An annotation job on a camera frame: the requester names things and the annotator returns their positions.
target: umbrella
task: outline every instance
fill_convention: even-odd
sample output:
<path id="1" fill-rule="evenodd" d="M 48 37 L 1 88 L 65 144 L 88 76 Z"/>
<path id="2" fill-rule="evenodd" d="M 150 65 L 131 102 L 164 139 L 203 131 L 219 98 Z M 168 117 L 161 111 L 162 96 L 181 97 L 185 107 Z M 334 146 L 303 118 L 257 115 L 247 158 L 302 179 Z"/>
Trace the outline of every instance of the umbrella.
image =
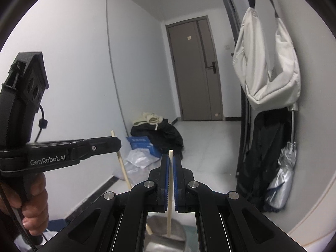
<path id="1" fill-rule="evenodd" d="M 268 186 L 264 208 L 266 211 L 279 212 L 284 208 L 292 188 L 294 167 L 296 163 L 296 142 L 294 142 L 294 110 L 292 108 L 292 135 L 291 141 L 281 150 L 278 159 L 279 171 Z"/>

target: door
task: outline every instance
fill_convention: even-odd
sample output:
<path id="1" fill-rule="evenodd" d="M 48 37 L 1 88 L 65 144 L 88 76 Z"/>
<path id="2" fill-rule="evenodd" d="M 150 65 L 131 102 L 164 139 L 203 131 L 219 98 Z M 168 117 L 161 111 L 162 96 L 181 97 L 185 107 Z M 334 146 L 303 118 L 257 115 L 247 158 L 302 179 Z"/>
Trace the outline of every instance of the door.
<path id="1" fill-rule="evenodd" d="M 214 45 L 205 18 L 168 26 L 183 120 L 223 120 Z"/>

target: blue box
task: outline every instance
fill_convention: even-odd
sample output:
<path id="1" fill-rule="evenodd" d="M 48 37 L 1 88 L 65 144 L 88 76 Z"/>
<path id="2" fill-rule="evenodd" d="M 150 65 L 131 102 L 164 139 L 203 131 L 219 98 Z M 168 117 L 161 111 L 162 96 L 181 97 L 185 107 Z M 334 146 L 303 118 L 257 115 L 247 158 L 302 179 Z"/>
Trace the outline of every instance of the blue box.
<path id="1" fill-rule="evenodd" d="M 157 158 L 161 158 L 162 154 L 159 152 L 157 148 L 153 146 L 151 141 L 147 136 L 130 136 L 127 137 L 128 142 L 131 144 L 131 148 L 137 149 L 149 149 L 149 152 L 152 156 L 155 156 Z"/>

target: screw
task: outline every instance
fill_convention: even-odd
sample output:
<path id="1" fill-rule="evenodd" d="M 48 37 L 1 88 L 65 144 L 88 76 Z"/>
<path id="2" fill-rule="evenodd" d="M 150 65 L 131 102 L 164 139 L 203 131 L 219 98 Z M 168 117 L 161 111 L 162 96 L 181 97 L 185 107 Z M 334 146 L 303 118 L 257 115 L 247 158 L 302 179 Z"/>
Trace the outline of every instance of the screw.
<path id="1" fill-rule="evenodd" d="M 237 200 L 239 198 L 239 194 L 236 192 L 230 192 L 229 193 L 229 198 L 232 200 Z"/>
<path id="2" fill-rule="evenodd" d="M 104 194 L 104 198 L 105 198 L 106 200 L 111 200 L 111 199 L 114 198 L 114 193 L 113 193 L 113 192 L 106 192 L 106 193 Z"/>
<path id="3" fill-rule="evenodd" d="M 198 182 L 197 181 L 190 181 L 188 183 L 188 186 L 191 188 L 197 188 L 198 187 Z"/>
<path id="4" fill-rule="evenodd" d="M 154 182 L 153 181 L 146 181 L 145 183 L 143 183 L 143 185 L 147 188 L 151 188 L 152 186 L 154 186 Z"/>

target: beige cloth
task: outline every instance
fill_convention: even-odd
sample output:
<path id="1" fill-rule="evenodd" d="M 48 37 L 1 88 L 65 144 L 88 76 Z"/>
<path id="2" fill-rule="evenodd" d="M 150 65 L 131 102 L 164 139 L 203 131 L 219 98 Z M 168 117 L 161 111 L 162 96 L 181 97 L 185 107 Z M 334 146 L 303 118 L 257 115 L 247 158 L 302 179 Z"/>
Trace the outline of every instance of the beige cloth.
<path id="1" fill-rule="evenodd" d="M 138 118 L 137 120 L 133 121 L 133 126 L 139 126 L 141 124 L 148 123 L 150 125 L 156 125 L 155 130 L 157 130 L 157 125 L 161 123 L 163 117 L 158 116 L 154 113 L 143 113 L 142 117 Z"/>

